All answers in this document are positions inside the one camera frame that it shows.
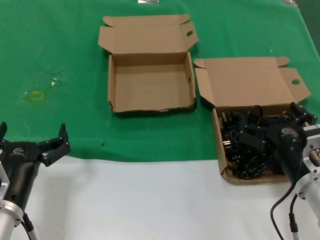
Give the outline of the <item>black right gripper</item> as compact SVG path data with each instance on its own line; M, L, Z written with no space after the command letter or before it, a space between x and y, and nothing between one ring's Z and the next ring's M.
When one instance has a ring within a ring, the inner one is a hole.
M295 116L296 124L276 124L269 129L264 126L244 125L239 130L239 143L260 152L265 152L267 143L274 150L274 158L279 163L283 173L291 183L296 183L310 171L303 163L303 150L306 146L306 136L303 128L305 123L315 125L317 116L304 107L291 102L290 110Z

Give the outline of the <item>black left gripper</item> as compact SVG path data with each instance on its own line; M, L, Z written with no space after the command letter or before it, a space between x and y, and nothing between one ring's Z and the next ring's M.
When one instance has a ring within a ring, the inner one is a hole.
M0 124L0 161L9 179L4 200L20 208L27 206L40 163L51 166L71 152L66 125L61 124L58 137L40 143L4 139L8 130L6 122Z

